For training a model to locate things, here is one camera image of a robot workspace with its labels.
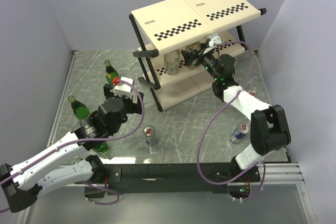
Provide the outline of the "clear Chang soda water bottle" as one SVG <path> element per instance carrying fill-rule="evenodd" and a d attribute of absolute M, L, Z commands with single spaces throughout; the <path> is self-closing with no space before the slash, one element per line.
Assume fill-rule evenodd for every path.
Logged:
<path fill-rule="evenodd" d="M 175 50 L 164 55 L 164 69 L 167 74 L 173 76 L 178 74 L 180 65 L 180 51 Z"/>

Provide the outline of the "silver blue energy drink can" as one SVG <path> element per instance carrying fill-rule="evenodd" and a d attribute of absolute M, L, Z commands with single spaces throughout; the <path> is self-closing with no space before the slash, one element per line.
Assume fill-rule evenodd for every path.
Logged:
<path fill-rule="evenodd" d="M 146 125 L 144 130 L 145 142 L 149 147 L 153 147 L 157 143 L 156 130 L 153 125 Z"/>

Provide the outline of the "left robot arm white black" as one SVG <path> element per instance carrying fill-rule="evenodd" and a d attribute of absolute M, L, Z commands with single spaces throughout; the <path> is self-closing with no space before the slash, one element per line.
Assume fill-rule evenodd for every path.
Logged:
<path fill-rule="evenodd" d="M 72 183 L 99 183 L 105 170 L 99 157 L 89 156 L 77 165 L 63 167 L 73 156 L 87 152 L 108 141 L 121 140 L 136 130 L 114 136 L 128 114 L 144 118 L 143 93 L 125 80 L 117 80 L 110 95 L 88 118 L 55 144 L 26 161 L 1 165 L 1 187 L 12 213 L 33 205 L 39 196 Z"/>

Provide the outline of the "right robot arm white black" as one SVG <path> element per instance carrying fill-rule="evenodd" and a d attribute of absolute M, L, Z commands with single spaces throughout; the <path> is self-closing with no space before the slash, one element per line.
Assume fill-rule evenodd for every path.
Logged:
<path fill-rule="evenodd" d="M 291 143 L 284 108 L 258 100 L 234 80 L 234 57 L 222 54 L 216 59 L 212 51 L 181 53 L 188 67 L 192 63 L 201 65 L 214 79 L 212 89 L 216 97 L 250 120 L 250 144 L 235 157 L 237 164 L 230 169 L 232 179 L 241 182 L 249 175 L 248 167 Z"/>

